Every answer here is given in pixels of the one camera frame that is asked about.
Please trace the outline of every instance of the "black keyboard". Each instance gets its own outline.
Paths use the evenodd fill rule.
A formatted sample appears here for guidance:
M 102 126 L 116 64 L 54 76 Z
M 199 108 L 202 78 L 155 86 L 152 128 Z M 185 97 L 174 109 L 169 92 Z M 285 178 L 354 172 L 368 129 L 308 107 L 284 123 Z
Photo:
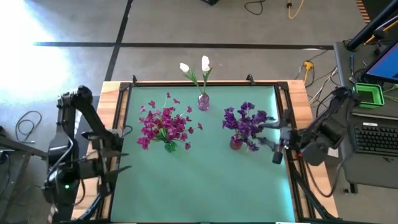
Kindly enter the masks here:
M 354 125 L 356 152 L 398 154 L 398 129 Z

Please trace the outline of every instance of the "vase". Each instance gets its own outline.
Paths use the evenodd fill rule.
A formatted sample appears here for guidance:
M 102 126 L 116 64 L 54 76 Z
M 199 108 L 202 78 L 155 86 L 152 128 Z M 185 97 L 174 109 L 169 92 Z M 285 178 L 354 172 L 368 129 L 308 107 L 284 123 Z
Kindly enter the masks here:
M 231 141 L 229 142 L 229 146 L 233 150 L 239 150 L 242 147 L 243 142 L 239 141 L 239 137 L 235 134 L 231 137 Z
M 174 152 L 176 147 L 177 147 L 177 144 L 173 141 L 165 142 L 165 145 L 164 145 L 164 149 L 166 149 L 167 152 Z
M 198 108 L 199 110 L 206 111 L 209 109 L 210 98 L 204 93 L 198 96 Z

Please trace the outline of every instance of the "concrete floor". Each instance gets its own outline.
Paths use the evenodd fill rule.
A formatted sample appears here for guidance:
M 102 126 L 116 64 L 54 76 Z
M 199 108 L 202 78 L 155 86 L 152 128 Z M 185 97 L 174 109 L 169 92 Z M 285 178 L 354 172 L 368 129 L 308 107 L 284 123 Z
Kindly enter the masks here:
M 210 7 L 200 0 L 134 0 L 123 42 L 212 43 L 212 44 L 295 44 L 332 45 L 350 39 L 364 22 L 353 0 L 306 0 L 296 19 L 287 18 L 285 3 L 268 0 L 260 16 L 248 13 L 243 0 L 220 0 Z M 57 95 L 78 85 L 100 94 L 112 56 L 113 47 L 34 47 L 33 42 L 113 42 L 126 8 L 127 0 L 28 0 L 0 3 L 2 28 L 0 82 L 0 124 L 14 138 L 17 120 L 28 110 L 38 110 L 43 121 L 30 137 L 35 147 L 47 150 L 55 134 Z M 299 2 L 294 1 L 294 8 Z M 181 80 L 179 63 L 200 69 L 202 55 L 214 66 L 211 79 L 243 79 L 251 73 L 256 79 L 292 79 L 304 60 L 319 50 L 280 49 L 185 49 L 121 47 L 112 80 Z M 333 51 L 313 60 L 315 78 L 335 66 Z M 323 83 L 308 88 L 314 95 Z M 325 87 L 323 96 L 334 88 Z M 328 161 L 331 178 L 334 161 Z M 33 158 L 23 186 L 41 185 L 45 163 Z M 335 200 L 342 218 L 355 221 L 395 223 L 398 191 L 359 186 L 359 195 L 343 195 L 347 183 L 340 175 Z M 32 190 L 16 203 L 9 221 L 28 219 L 44 223 L 49 205 L 41 192 Z

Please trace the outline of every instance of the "flower bouquet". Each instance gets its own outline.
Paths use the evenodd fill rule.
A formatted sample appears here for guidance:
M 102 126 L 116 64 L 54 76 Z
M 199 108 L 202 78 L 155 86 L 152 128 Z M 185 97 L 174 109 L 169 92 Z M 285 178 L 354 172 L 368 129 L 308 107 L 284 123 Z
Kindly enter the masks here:
M 213 69 L 209 67 L 209 64 L 209 58 L 207 56 L 203 56 L 201 58 L 201 69 L 203 71 L 203 89 L 201 89 L 195 72 L 193 70 L 190 70 L 188 65 L 180 63 L 180 69 L 183 72 L 182 75 L 191 80 L 200 90 L 201 94 L 198 97 L 198 108 L 202 111 L 206 111 L 209 109 L 210 98 L 206 94 L 206 84 L 207 80 L 209 79 L 210 72 Z
M 143 149 L 148 149 L 150 142 L 162 141 L 165 143 L 165 149 L 169 152 L 175 151 L 177 147 L 176 141 L 185 142 L 185 149 L 191 148 L 190 142 L 186 142 L 188 133 L 193 134 L 194 128 L 189 127 L 186 129 L 186 124 L 192 120 L 189 116 L 183 118 L 185 113 L 191 113 L 192 108 L 188 106 L 187 110 L 182 114 L 176 114 L 174 117 L 174 107 L 166 107 L 167 100 L 171 99 L 170 93 L 167 93 L 165 103 L 162 111 L 156 109 L 155 102 L 151 100 L 148 105 L 152 109 L 156 109 L 153 113 L 151 110 L 148 112 L 145 118 L 139 118 L 139 123 L 143 123 L 144 127 L 141 129 L 141 133 L 144 135 L 137 140 L 137 143 L 142 146 Z M 141 113 L 146 111 L 145 106 L 141 106 Z M 203 129 L 202 125 L 198 123 L 198 129 Z
M 264 130 L 266 121 L 275 119 L 267 116 L 267 113 L 263 110 L 259 110 L 257 114 L 250 116 L 250 111 L 254 107 L 254 104 L 244 102 L 241 109 L 237 110 L 241 115 L 239 119 L 235 118 L 233 113 L 234 108 L 230 107 L 224 110 L 223 128 L 235 130 L 235 134 L 231 137 L 229 144 L 234 150 L 238 150 L 243 143 L 246 143 L 249 150 L 255 152 L 259 150 L 259 147 L 254 140 L 257 140 L 261 145 L 268 144 L 269 142 L 266 137 L 259 137 L 258 134 Z

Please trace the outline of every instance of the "white flower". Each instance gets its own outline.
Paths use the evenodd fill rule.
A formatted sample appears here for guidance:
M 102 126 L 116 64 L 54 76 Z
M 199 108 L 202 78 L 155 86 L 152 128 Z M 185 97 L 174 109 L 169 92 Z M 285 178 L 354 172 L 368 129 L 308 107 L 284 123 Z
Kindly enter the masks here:
M 209 64 L 210 64 L 209 58 L 206 55 L 204 55 L 201 58 L 201 70 L 204 72 L 208 72 L 210 70 Z
M 189 72 L 189 66 L 185 65 L 184 63 L 180 63 L 180 69 L 182 70 L 183 73 Z

